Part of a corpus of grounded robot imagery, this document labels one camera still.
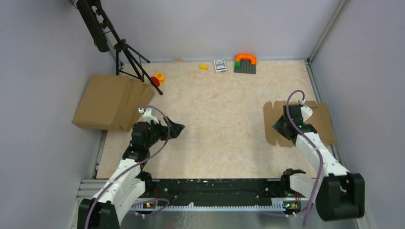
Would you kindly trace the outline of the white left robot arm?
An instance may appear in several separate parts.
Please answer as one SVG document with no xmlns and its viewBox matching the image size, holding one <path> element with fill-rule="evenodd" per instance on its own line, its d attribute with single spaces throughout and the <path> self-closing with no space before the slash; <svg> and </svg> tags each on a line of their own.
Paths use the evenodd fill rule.
<svg viewBox="0 0 405 229">
<path fill-rule="evenodd" d="M 151 105 L 142 106 L 139 113 L 144 120 L 132 126 L 131 140 L 117 169 L 96 194 L 80 202 L 77 228 L 118 229 L 135 201 L 153 192 L 151 174 L 143 168 L 185 126 L 166 115 L 162 116 L 162 124 L 155 116 L 161 110 Z"/>
</svg>

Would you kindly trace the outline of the brown cardboard box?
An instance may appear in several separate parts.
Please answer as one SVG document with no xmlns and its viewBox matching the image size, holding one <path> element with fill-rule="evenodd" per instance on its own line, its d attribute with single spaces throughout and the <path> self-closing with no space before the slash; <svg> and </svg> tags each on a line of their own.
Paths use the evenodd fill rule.
<svg viewBox="0 0 405 229">
<path fill-rule="evenodd" d="M 278 145 L 278 132 L 272 126 L 283 114 L 283 106 L 286 103 L 286 101 L 267 102 L 263 106 L 266 140 L 273 146 Z M 306 103 L 312 109 L 313 114 L 305 123 L 314 126 L 324 145 L 336 145 L 338 142 L 332 128 L 327 104 L 315 101 L 306 101 Z"/>
</svg>

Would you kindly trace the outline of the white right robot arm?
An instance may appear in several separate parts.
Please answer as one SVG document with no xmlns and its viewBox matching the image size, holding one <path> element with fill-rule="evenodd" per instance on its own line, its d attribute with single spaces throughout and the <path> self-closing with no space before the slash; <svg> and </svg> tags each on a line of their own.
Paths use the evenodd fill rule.
<svg viewBox="0 0 405 229">
<path fill-rule="evenodd" d="M 313 110 L 304 101 L 283 106 L 282 115 L 273 128 L 308 159 L 317 171 L 309 175 L 291 170 L 280 183 L 287 197 L 297 192 L 315 207 L 323 221 L 362 218 L 365 214 L 365 180 L 359 173 L 350 172 L 322 142 L 318 131 L 307 121 Z"/>
</svg>

